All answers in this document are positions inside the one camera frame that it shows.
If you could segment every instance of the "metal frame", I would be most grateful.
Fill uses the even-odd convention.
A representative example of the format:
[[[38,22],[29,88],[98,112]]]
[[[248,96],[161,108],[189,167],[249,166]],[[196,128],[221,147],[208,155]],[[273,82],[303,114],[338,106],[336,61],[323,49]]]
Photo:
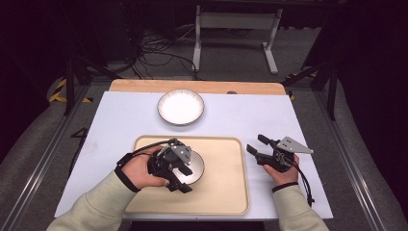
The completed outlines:
[[[87,94],[89,86],[81,86],[76,95],[76,101],[80,102]],[[31,174],[28,179],[26,186],[21,192],[20,197],[15,202],[12,210],[9,213],[6,221],[4,222],[1,230],[14,230],[18,223],[20,223],[25,211],[27,210],[31,200],[33,199],[36,191],[41,184],[42,179],[45,176],[47,169],[50,167],[55,155],[57,154],[57,149],[61,143],[64,132],[74,117],[75,112],[81,104],[75,104],[72,108],[72,111],[69,115],[63,116],[57,131],[55,132],[53,138],[49,142],[47,148],[42,154],[41,159],[39,160],[36,169]]]
[[[197,5],[195,14],[195,46],[192,56],[192,70],[198,71],[201,57],[201,28],[234,28],[270,30],[268,42],[263,42],[265,56],[271,74],[277,74],[271,47],[282,15],[282,9],[276,13],[204,13]]]
[[[361,203],[361,207],[367,217],[371,230],[388,230],[378,214],[371,193],[360,169],[357,167],[354,159],[350,156],[349,151],[347,150],[343,135],[336,121],[331,120],[330,115],[325,110],[326,102],[323,93],[321,91],[314,91],[314,94],[319,108],[324,115],[325,122],[335,138],[341,154],[340,159],[342,160],[342,164],[350,179],[351,185],[356,192],[357,198]]]

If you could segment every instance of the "hand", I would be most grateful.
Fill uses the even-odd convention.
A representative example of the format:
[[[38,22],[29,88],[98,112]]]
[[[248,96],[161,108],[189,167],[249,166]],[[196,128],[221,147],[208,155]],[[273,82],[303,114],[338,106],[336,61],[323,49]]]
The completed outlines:
[[[150,175],[147,172],[147,161],[153,153],[162,150],[162,146],[157,145],[143,150],[141,155],[134,157],[122,169],[123,173],[138,189],[145,187],[164,187],[169,184],[168,180],[162,177]]]
[[[294,155],[294,161],[299,164],[299,158]],[[272,177],[275,186],[284,185],[291,182],[297,182],[299,174],[296,168],[291,167],[286,172],[279,172],[269,165],[264,165],[264,170]]]

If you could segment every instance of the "wooden tray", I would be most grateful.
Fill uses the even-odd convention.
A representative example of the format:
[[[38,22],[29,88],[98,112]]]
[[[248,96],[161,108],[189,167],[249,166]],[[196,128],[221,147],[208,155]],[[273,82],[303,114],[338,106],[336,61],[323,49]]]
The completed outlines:
[[[135,150],[148,144],[177,138],[201,155],[203,176],[191,184],[192,192],[145,188],[126,213],[179,215],[242,215],[248,210],[248,190],[242,144],[235,138],[142,136]]]

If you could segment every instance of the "wrist strap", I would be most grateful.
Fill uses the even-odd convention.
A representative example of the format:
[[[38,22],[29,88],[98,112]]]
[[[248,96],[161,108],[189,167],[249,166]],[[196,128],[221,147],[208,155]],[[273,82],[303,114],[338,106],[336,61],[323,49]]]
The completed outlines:
[[[286,184],[283,184],[283,185],[280,185],[280,186],[276,186],[275,188],[272,189],[272,191],[275,193],[276,191],[280,191],[280,190],[285,189],[285,188],[287,188],[289,186],[298,185],[298,184],[299,183],[297,183],[297,182],[286,183]]]
[[[140,189],[136,188],[132,181],[129,180],[125,173],[123,173],[121,167],[116,167],[115,173],[117,177],[120,179],[120,181],[123,183],[123,185],[125,185],[130,191],[132,191],[133,193],[137,193],[140,191]]]

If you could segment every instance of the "wooden table edge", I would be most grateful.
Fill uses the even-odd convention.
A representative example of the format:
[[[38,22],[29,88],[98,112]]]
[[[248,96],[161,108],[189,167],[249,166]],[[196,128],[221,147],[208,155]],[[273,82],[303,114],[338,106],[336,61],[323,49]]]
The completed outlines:
[[[279,83],[129,79],[113,80],[109,91],[169,92],[176,89],[193,90],[197,93],[286,94]]]

